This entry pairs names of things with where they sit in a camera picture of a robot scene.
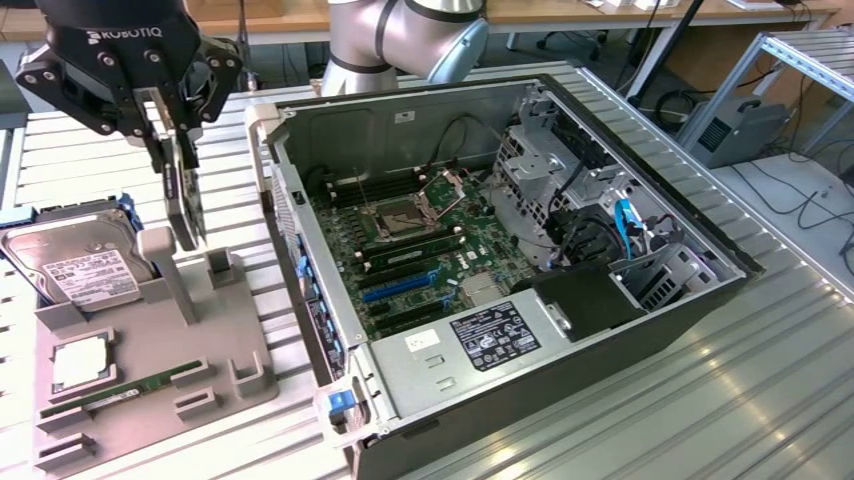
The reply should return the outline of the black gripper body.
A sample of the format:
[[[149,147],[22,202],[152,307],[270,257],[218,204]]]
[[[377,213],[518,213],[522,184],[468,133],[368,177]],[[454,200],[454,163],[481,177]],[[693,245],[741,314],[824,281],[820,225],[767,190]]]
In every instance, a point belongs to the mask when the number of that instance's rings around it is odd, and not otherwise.
[[[204,85],[198,27],[181,1],[38,1],[45,45],[31,56],[31,91],[106,93],[120,75],[132,90],[162,82]]]

